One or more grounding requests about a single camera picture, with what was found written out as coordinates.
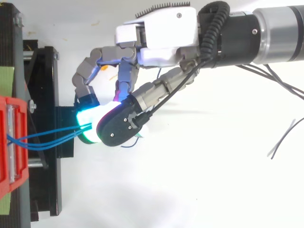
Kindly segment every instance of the silver metal cylinder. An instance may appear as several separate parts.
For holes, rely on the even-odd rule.
[[[28,159],[28,167],[29,168],[40,168],[43,167],[43,164],[41,162],[40,158],[29,158]]]
[[[30,61],[33,56],[33,51],[24,51],[23,52],[23,61]]]
[[[300,23],[299,26],[301,26],[301,23],[303,24],[302,34],[300,34],[300,36],[303,36],[302,37],[303,40],[302,41],[300,40],[299,42],[301,42],[301,43],[298,43],[298,45],[302,45],[302,46],[301,46],[299,55],[295,58],[295,61],[299,61],[299,60],[304,60],[304,6],[295,6],[294,8],[299,12],[299,15],[298,15],[298,22]]]
[[[261,44],[256,64],[287,62],[292,59],[298,44],[299,28],[290,7],[256,9],[253,14],[261,27]]]

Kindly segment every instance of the glowing green light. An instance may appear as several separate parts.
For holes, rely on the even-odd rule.
[[[119,104],[120,102],[111,101],[106,105],[89,108],[77,113],[76,117],[79,125],[92,124],[92,129],[84,132],[84,136],[89,141],[93,143],[101,142],[96,132],[97,125],[104,115],[117,107]]]

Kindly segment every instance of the black connector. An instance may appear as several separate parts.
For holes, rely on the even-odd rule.
[[[137,117],[135,117],[133,119],[133,122],[137,127],[142,127],[150,120],[151,116],[153,116],[153,114],[150,111],[148,111],[146,113],[142,113]]]

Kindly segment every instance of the white object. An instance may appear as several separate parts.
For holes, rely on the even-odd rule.
[[[142,48],[138,54],[138,63],[143,66],[172,67],[178,64],[176,56],[178,48],[149,49]]]
[[[115,39],[116,44],[136,41],[136,24],[118,26]]]
[[[125,24],[144,23],[149,49],[196,46],[198,22],[195,8],[159,9]]]

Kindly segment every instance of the blue wire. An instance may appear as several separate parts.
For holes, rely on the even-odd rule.
[[[51,142],[45,142],[45,143],[26,143],[26,142],[21,142],[21,141],[18,140],[18,139],[17,139],[17,140],[19,141],[19,144],[20,144],[20,145],[41,147],[41,146],[48,146],[48,145],[52,145],[52,144],[61,142],[61,141],[64,140],[64,139],[67,139],[67,138],[70,138],[71,136],[74,136],[75,133],[70,133],[70,134],[68,134],[68,135],[66,135],[66,136],[63,136],[63,137],[59,138],[59,139],[53,140],[53,141],[51,141]]]
[[[85,125],[82,125],[82,126],[64,127],[64,128],[59,128],[59,129],[54,129],[54,130],[51,130],[51,131],[47,131],[47,132],[41,132],[41,133],[37,133],[37,134],[27,135],[25,137],[18,138],[16,140],[20,141],[20,140],[23,140],[23,139],[30,139],[30,138],[33,138],[33,137],[42,136],[42,135],[46,135],[46,134],[52,134],[52,133],[61,132],[61,131],[74,130],[74,129],[78,129],[80,127],[91,126],[91,125],[92,125],[91,123],[88,123],[88,124],[85,124]]]
[[[75,133],[72,133],[71,136],[70,136],[69,138],[66,138],[66,139],[63,139],[63,140],[61,139],[61,141],[59,141],[59,142],[57,142],[57,143],[55,143],[55,144],[52,144],[52,145],[50,145],[50,146],[40,147],[40,148],[28,147],[28,146],[25,146],[25,145],[23,145],[23,144],[20,144],[20,141],[19,141],[19,140],[14,139],[14,138],[10,137],[9,135],[8,135],[8,139],[9,139],[10,141],[12,141],[13,143],[15,143],[16,145],[18,145],[18,146],[20,146],[20,147],[23,147],[23,148],[25,148],[25,149],[32,150],[32,151],[42,151],[42,150],[51,149],[51,148],[56,147],[56,146],[58,146],[58,145],[60,145],[60,144],[62,144],[62,143],[65,143],[65,142],[67,142],[67,141],[69,141],[69,140],[75,138],[76,136],[82,134],[84,131],[87,131],[87,130],[90,130],[90,127],[87,127],[87,128],[85,128],[85,129],[79,130],[79,131],[77,131],[77,132],[75,132]]]
[[[15,140],[15,139],[11,139],[11,140],[12,140],[16,145],[18,145],[18,146],[20,146],[20,147],[23,147],[23,148],[26,148],[26,149],[29,149],[29,150],[32,150],[32,151],[41,151],[41,150],[48,150],[48,149],[50,149],[50,148],[53,148],[53,147],[55,147],[55,146],[58,146],[58,145],[60,145],[60,144],[62,144],[62,143],[64,143],[64,142],[67,142],[67,141],[71,140],[72,138],[74,138],[74,137],[76,137],[76,136],[78,136],[78,135],[80,135],[80,134],[82,134],[82,133],[83,133],[83,131],[78,132],[77,134],[71,136],[70,138],[67,138],[67,139],[62,140],[62,141],[60,141],[60,142],[57,142],[57,143],[55,143],[55,144],[53,144],[53,145],[46,146],[46,147],[37,147],[37,148],[36,148],[36,147],[28,147],[28,146],[25,146],[25,145],[21,145],[21,144],[19,143],[19,141],[18,141],[18,140]]]
[[[137,144],[138,140],[139,140],[139,137],[137,137],[135,143],[132,146],[121,146],[121,147],[123,147],[123,148],[132,148],[132,147],[134,147]]]

